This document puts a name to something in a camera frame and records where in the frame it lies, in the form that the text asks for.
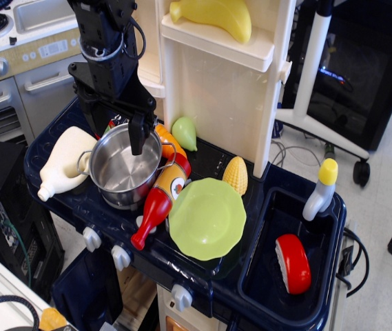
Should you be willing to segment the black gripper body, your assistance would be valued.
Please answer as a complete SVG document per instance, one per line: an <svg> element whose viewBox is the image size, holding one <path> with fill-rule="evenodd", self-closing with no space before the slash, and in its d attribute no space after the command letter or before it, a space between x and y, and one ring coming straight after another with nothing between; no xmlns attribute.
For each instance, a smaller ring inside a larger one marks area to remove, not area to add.
<svg viewBox="0 0 392 331"><path fill-rule="evenodd" d="M72 62L68 72L74 78L74 91L95 94L106 110L106 127L111 117L119 114L131 119L135 112L153 112L156 100L138 77L136 61L122 57L99 62Z"/></svg>

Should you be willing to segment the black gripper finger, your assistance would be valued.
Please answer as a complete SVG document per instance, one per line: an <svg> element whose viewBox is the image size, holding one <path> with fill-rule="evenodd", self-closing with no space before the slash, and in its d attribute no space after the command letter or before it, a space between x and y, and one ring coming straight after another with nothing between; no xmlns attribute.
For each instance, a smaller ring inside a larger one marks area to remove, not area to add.
<svg viewBox="0 0 392 331"><path fill-rule="evenodd" d="M101 138L106 129L106 110L95 94L79 94L81 110L91 130L97 138Z"/></svg>
<svg viewBox="0 0 392 331"><path fill-rule="evenodd" d="M141 114L135 112L134 116L129 120L128 129L130 137L130 145L133 155L141 155L143 146L147 138L154 131L156 125L156 116L153 112Z"/></svg>

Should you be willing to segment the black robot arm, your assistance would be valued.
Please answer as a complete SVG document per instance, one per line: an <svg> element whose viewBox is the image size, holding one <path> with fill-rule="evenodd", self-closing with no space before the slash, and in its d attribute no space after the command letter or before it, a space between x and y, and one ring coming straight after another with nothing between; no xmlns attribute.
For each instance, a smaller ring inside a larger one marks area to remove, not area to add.
<svg viewBox="0 0 392 331"><path fill-rule="evenodd" d="M153 131L156 101L140 82L136 35L143 34L132 14L135 1L70 1L80 32L84 62L68 67L74 91L93 133L102 137L112 113L128 120L132 154L140 155Z"/></svg>

